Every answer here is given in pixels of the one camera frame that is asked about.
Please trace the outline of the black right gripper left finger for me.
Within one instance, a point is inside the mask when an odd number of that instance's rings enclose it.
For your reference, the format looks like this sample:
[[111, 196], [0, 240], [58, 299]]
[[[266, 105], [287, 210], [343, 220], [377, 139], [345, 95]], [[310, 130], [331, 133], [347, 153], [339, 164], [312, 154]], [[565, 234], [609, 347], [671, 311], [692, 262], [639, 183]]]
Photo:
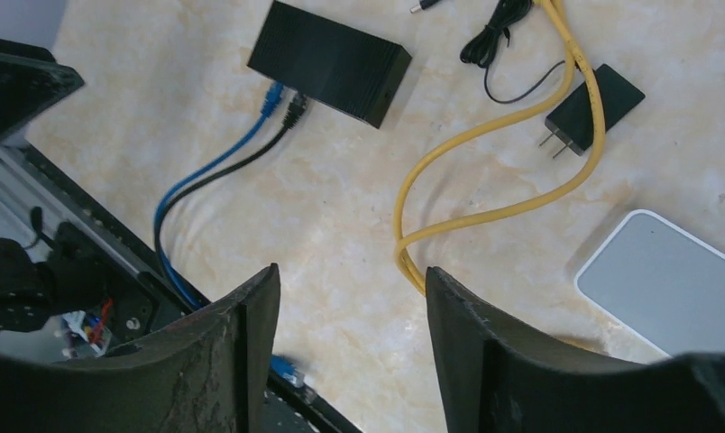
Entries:
[[279, 310], [272, 264], [101, 357], [0, 355], [0, 432], [261, 432]]

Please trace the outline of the black network switch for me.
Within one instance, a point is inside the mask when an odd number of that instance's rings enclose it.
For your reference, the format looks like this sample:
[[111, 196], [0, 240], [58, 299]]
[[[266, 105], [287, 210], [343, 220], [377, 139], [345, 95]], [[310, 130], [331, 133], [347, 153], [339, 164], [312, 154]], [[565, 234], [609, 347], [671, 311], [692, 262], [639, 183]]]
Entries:
[[274, 1], [247, 66], [379, 129], [411, 61], [400, 44]]

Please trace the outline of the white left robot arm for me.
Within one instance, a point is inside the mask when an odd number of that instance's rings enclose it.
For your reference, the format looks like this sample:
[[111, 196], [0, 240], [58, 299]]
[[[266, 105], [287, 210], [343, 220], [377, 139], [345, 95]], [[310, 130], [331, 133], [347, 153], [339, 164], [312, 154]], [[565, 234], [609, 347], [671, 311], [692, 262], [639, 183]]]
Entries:
[[[0, 145], [84, 85], [46, 49], [0, 39]], [[35, 263], [26, 247], [0, 238], [0, 332], [37, 331], [52, 316], [95, 306], [106, 274], [93, 258]]]

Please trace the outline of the white network switch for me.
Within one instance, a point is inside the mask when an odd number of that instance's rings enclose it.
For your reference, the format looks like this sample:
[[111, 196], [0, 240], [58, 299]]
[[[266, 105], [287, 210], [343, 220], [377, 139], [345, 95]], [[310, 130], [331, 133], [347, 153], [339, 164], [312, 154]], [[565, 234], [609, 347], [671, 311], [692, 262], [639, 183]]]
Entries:
[[574, 287], [665, 355], [725, 353], [725, 253], [656, 212], [628, 212]]

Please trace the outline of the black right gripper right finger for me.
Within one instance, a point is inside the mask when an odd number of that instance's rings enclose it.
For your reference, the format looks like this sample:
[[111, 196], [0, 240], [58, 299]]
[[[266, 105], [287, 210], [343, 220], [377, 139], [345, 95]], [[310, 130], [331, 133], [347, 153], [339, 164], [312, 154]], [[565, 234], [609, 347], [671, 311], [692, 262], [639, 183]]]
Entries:
[[451, 432], [725, 432], [725, 354], [637, 364], [564, 343], [438, 267], [427, 318]]

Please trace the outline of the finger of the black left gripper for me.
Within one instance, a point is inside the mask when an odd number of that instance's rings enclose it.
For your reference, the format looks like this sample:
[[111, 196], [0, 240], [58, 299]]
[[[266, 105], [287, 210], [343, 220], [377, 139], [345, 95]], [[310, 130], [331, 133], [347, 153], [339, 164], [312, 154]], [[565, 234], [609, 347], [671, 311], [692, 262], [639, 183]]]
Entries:
[[0, 144], [84, 86], [50, 51], [0, 39]]

